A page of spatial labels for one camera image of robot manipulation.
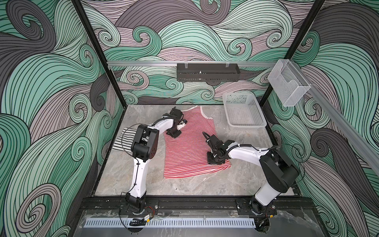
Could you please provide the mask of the red white striped tank top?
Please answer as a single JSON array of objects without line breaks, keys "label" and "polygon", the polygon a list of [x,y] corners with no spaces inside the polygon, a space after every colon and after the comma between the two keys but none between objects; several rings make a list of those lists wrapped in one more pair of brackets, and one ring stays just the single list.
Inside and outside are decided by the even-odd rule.
[{"label": "red white striped tank top", "polygon": [[164,178],[188,178],[230,168],[229,161],[221,165],[210,165],[207,161],[211,148],[202,133],[217,134],[214,120],[205,115],[201,106],[184,110],[183,115],[188,123],[181,129],[182,133],[177,138],[164,135]]}]

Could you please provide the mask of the white plastic laundry basket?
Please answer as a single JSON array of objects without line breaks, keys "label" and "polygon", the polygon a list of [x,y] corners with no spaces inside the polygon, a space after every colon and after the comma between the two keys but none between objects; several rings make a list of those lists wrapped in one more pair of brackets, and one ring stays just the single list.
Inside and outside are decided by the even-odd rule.
[{"label": "white plastic laundry basket", "polygon": [[267,125],[261,107],[252,92],[238,91],[222,96],[227,122],[232,128],[256,129]]}]

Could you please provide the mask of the black white striped tank top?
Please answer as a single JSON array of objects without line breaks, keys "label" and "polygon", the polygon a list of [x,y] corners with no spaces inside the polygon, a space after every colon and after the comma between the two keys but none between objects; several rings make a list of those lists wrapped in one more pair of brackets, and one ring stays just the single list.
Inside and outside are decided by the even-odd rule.
[{"label": "black white striped tank top", "polygon": [[136,129],[125,128],[121,135],[115,140],[112,149],[116,151],[125,151],[131,153],[131,145],[134,141]]}]

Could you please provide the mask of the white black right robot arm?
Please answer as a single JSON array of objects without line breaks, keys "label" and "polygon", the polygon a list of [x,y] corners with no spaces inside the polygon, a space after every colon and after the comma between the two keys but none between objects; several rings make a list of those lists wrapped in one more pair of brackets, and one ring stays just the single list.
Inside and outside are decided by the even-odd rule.
[{"label": "white black right robot arm", "polygon": [[251,210],[263,214],[270,203],[280,194],[286,193],[300,175],[294,162],[279,147],[256,148],[233,140],[223,142],[216,135],[202,133],[211,151],[207,153],[210,165],[223,165],[227,160],[237,159],[259,166],[266,178],[265,184],[250,200]]}]

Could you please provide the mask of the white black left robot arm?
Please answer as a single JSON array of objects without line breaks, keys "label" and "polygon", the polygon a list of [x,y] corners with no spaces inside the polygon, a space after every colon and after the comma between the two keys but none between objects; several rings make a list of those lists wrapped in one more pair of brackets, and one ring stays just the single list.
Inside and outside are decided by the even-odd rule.
[{"label": "white black left robot arm", "polygon": [[132,184],[125,194],[127,205],[134,211],[142,212],[145,208],[148,166],[158,150],[159,136],[166,133],[177,138],[186,124],[183,112],[174,107],[151,125],[138,125],[130,146],[134,161]]}]

